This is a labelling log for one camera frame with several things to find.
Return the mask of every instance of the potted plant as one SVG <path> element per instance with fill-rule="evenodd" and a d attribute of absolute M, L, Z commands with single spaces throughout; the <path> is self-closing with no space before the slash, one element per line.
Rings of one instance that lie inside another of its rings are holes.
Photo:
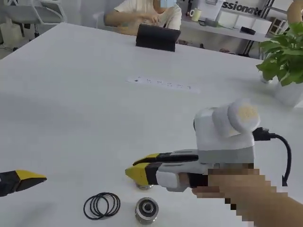
<path fill-rule="evenodd" d="M 266 81 L 277 77 L 275 97 L 294 107 L 303 100 L 303 23 L 290 24 L 289 28 L 288 32 L 260 43 L 267 57 L 257 68 Z"/>

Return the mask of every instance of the metal bearing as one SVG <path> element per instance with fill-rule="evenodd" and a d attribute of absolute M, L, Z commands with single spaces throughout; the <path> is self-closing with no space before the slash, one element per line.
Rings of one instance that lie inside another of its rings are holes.
<path fill-rule="evenodd" d="M 144 197 L 137 202 L 134 212 L 141 224 L 149 225 L 156 220 L 159 206 L 152 198 Z"/>
<path fill-rule="evenodd" d="M 137 188 L 144 190 L 144 191 L 147 191 L 153 187 L 153 185 L 139 185 L 137 183 L 136 183 L 136 186 L 137 186 Z"/>

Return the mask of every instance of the white shirt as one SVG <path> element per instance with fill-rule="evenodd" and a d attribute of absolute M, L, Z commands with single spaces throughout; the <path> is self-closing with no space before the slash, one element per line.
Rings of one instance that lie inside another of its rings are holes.
<path fill-rule="evenodd" d="M 181 26 L 181 8 L 176 4 L 174 7 L 168 8 L 164 13 L 157 13 L 153 7 L 153 0 L 125 0 L 115 8 L 118 12 L 141 12 L 157 14 L 160 19 L 158 26 L 170 29 L 180 30 Z"/>

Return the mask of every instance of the person's hand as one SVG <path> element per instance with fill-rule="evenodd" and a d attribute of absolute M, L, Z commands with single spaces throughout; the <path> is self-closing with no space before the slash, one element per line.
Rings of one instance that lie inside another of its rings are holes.
<path fill-rule="evenodd" d="M 137 36 L 138 29 L 135 27 L 118 27 L 118 33 L 124 34 L 124 35 L 134 35 Z"/>
<path fill-rule="evenodd" d="M 237 168 L 210 169 L 208 172 L 209 186 L 192 189 L 197 198 L 226 198 L 225 193 L 230 190 L 243 187 L 249 190 L 265 180 L 258 169 L 251 169 L 247 164 Z"/>
<path fill-rule="evenodd" d="M 160 18 L 157 14 L 142 13 L 142 14 L 140 14 L 139 18 L 141 18 L 143 20 L 149 20 L 154 25 L 157 25 L 160 23 Z"/>

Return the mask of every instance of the white table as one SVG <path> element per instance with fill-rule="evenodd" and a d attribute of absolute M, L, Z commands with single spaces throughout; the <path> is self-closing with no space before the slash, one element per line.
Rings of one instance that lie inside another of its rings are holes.
<path fill-rule="evenodd" d="M 270 40 L 270 36 L 260 33 L 255 33 L 254 35 L 250 35 L 247 33 L 240 32 L 239 29 L 229 29 L 225 27 L 211 27 L 211 26 L 201 26 L 198 22 L 194 22 L 191 18 L 183 17 L 181 28 L 190 28 L 194 30 L 201 30 L 205 32 L 211 32 L 215 34 L 228 35 L 240 39 L 246 39 L 251 41 L 263 42 Z"/>
<path fill-rule="evenodd" d="M 4 227 L 134 227 L 136 202 L 160 207 L 155 227 L 246 227 L 220 199 L 196 199 L 153 187 L 135 188 L 124 170 L 150 153 L 195 148 L 193 118 L 201 108 L 249 97 L 262 126 L 293 148 L 288 190 L 299 201 L 302 113 L 266 94 L 259 60 L 177 45 L 176 52 L 135 47 L 135 37 L 60 24 L 0 61 L 0 171 L 26 169 L 48 180 L 0 198 Z M 201 94 L 127 83 L 145 76 L 193 84 Z M 256 165 L 281 183 L 286 150 L 279 141 L 256 144 Z M 84 201 L 116 193 L 119 213 L 88 220 Z"/>

